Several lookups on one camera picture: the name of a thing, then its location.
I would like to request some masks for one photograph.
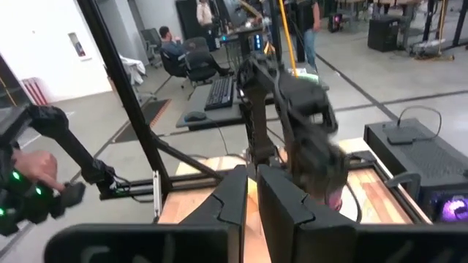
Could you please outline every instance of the white wall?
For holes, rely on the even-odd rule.
[[[69,37],[76,33],[87,60]],[[18,79],[38,77],[49,102],[111,91],[99,52],[74,1],[0,1],[0,51]]]
[[[155,28],[159,30],[161,26],[167,26],[174,37],[184,37],[178,19],[175,0],[135,1],[146,29]]]
[[[117,51],[124,57],[149,64],[128,1],[101,0],[98,6]]]

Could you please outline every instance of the robotic arm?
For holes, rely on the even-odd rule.
[[[66,184],[55,195],[44,184],[32,183],[14,168],[12,160],[16,139],[31,127],[41,135],[55,140],[81,168],[84,180],[96,184],[101,197],[111,195],[116,186],[115,171],[104,162],[94,159],[69,130],[67,115],[57,107],[13,107],[0,120],[0,235],[18,231],[23,220],[38,224],[51,214],[62,216],[65,209],[81,202],[85,185]]]
[[[253,155],[265,159],[262,154],[268,152],[266,120],[260,118],[265,116],[265,95],[271,92],[283,127],[293,183],[315,199],[338,208],[347,182],[347,160],[345,153],[328,139],[338,124],[322,87],[293,77],[275,61],[258,55],[246,60],[239,70],[238,88],[246,94],[252,109]]]

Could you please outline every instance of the hand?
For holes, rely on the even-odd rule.
[[[57,182],[57,159],[52,153],[44,150],[32,153],[15,150],[13,159],[16,160],[16,170],[30,181],[34,183],[40,181],[57,191],[65,189],[62,183]]]
[[[314,22],[314,27],[312,28],[314,32],[320,31],[320,20]]]

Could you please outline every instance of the jeans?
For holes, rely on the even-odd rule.
[[[313,70],[317,71],[317,65],[315,64],[315,33],[312,29],[307,30],[303,34],[302,41],[299,41],[300,45],[304,45],[304,53],[306,54],[306,59],[309,65],[312,67]],[[292,44],[294,48],[297,50],[297,38],[296,36],[290,35]]]

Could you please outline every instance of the person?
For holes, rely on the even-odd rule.
[[[315,38],[320,30],[320,8],[317,0],[310,0],[302,4],[306,4],[306,6],[302,6],[301,8],[309,8],[310,6],[312,9],[311,12],[304,12],[303,28],[306,31],[301,33],[303,33],[303,45],[307,62],[312,69],[317,71],[317,65],[315,64]]]
[[[27,153],[17,146],[13,150],[12,160],[15,169],[31,182],[40,181],[58,192],[65,189],[65,185],[57,181],[57,159],[52,153],[44,150]]]
[[[186,50],[181,44],[181,39],[179,37],[173,37],[167,26],[162,26],[159,29],[159,35],[161,35],[162,39],[161,49],[168,52],[170,55],[179,57],[186,53]],[[221,76],[230,74],[230,69],[221,68],[211,54],[204,56],[204,59],[204,62],[215,69]]]
[[[200,26],[202,26],[210,51],[216,49],[216,43],[212,35],[214,29],[213,18],[208,0],[200,0],[197,4],[197,20]]]

